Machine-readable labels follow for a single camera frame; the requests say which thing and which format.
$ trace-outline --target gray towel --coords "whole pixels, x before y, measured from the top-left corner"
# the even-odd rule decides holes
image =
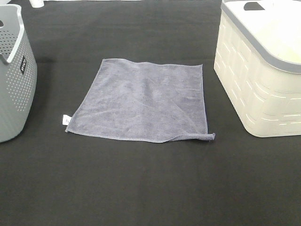
[[[202,65],[104,59],[66,132],[162,143],[208,134]]]

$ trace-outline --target towel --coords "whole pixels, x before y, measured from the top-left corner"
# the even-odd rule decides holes
[[[66,132],[117,140],[213,140],[202,65],[104,59]]]

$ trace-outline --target black surface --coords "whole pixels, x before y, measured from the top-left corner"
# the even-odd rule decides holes
[[[300,226],[301,137],[256,138],[214,70],[220,0],[21,4],[38,63],[23,132],[0,144],[2,226]],[[103,58],[204,64],[213,142],[65,133]]]

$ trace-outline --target black table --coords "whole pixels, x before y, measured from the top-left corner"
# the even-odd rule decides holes
[[[0,144],[0,225],[301,225],[301,137],[247,133],[213,70],[221,0],[11,3],[38,81],[24,130]],[[204,64],[215,141],[65,133],[104,58]]]

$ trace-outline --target basket label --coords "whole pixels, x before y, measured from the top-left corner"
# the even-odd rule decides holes
[[[22,62],[21,62],[21,66],[20,66],[20,70],[21,70],[22,74],[24,74],[25,68],[26,68],[26,59],[23,56],[23,59],[22,59]]]

